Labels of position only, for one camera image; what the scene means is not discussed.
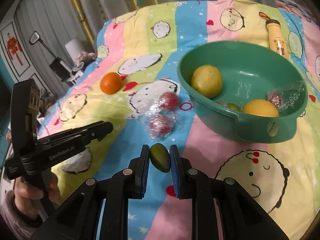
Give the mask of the left hand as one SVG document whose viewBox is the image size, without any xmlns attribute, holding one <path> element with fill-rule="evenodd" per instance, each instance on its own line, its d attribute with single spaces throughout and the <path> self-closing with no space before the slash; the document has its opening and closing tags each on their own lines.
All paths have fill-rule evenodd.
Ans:
<svg viewBox="0 0 320 240">
<path fill-rule="evenodd" d="M 35 219 L 39 213 L 33 204 L 33 200 L 40 200 L 44 197 L 42 190 L 23 182 L 22 178 L 17 178 L 15 183 L 15 205 L 17 209 L 30 219 Z M 59 204 L 61 200 L 56 174 L 51 173 L 49 181 L 48 197 L 52 203 Z"/>
</svg>

